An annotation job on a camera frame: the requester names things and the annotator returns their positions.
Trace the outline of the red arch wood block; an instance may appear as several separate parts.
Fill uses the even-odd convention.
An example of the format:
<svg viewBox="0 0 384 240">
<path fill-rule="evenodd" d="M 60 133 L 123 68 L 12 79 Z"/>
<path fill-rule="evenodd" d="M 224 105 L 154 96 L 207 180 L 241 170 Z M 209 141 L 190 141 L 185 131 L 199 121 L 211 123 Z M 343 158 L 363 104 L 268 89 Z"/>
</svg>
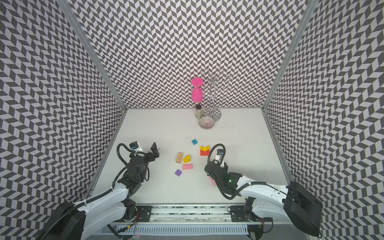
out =
<svg viewBox="0 0 384 240">
<path fill-rule="evenodd" d="M 210 154 L 210 150 L 206 150 L 206 151 L 200 150 L 200 156 L 209 156 L 209 154 Z"/>
</svg>

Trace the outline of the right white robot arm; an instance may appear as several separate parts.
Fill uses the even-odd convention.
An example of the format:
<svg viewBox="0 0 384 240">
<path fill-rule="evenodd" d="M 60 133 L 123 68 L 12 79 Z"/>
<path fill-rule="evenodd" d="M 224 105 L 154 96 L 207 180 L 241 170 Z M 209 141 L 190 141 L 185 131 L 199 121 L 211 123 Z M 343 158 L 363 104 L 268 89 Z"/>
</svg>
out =
<svg viewBox="0 0 384 240">
<path fill-rule="evenodd" d="M 321 236 L 323 204 L 299 183 L 290 182 L 285 186 L 252 180 L 229 172 L 228 166 L 220 166 L 218 161 L 209 161 L 205 172 L 226 199 L 246 199 L 244 213 L 250 221 L 285 220 L 310 236 Z"/>
</svg>

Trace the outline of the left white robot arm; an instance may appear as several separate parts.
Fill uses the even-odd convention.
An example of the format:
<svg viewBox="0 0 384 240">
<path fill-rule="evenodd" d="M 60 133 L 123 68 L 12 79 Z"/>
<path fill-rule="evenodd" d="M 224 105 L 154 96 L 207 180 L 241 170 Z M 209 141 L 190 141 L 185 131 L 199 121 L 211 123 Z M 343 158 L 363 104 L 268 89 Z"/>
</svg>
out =
<svg viewBox="0 0 384 240">
<path fill-rule="evenodd" d="M 76 203 L 64 202 L 52 213 L 38 240 L 85 240 L 117 220 L 135 221 L 139 211 L 131 197 L 148 181 L 149 163 L 160 156 L 156 144 L 144 153 L 137 142 L 118 144 L 117 156 L 124 164 L 111 187 Z"/>
</svg>

